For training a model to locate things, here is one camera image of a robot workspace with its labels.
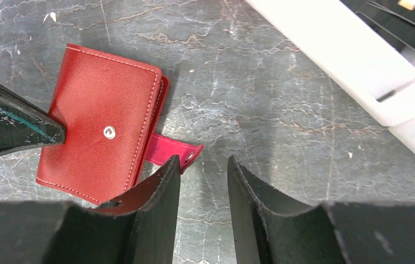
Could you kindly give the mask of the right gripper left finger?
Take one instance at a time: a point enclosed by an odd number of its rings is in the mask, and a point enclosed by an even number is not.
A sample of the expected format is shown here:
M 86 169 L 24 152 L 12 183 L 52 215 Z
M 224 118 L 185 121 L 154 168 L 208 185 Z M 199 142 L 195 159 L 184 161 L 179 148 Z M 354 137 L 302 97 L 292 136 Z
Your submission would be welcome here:
M 97 208 L 0 202 L 0 263 L 171 263 L 180 184 L 174 155 Z

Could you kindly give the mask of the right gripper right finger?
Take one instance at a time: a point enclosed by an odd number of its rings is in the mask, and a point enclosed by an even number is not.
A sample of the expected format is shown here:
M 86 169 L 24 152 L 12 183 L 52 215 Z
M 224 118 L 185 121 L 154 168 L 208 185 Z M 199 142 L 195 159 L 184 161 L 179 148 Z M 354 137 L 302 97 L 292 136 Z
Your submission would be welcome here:
M 302 203 L 227 164 L 238 263 L 415 263 L 415 202 Z

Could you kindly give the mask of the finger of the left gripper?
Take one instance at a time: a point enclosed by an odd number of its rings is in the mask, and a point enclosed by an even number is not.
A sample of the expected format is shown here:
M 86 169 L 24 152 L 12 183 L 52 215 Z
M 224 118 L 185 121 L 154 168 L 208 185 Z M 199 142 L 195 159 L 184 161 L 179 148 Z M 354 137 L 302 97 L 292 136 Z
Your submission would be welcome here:
M 62 124 L 0 84 L 0 156 L 64 141 Z

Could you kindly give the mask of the red leather card holder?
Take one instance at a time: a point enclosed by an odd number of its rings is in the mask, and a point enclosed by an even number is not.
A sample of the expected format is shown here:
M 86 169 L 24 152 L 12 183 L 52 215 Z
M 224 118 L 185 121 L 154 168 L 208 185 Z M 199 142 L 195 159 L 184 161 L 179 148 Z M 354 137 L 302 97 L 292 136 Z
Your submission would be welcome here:
M 169 86 L 154 65 L 67 44 L 48 111 L 65 140 L 42 148 L 36 182 L 99 205 L 135 186 L 145 162 L 177 155 L 185 171 L 203 147 L 155 132 Z

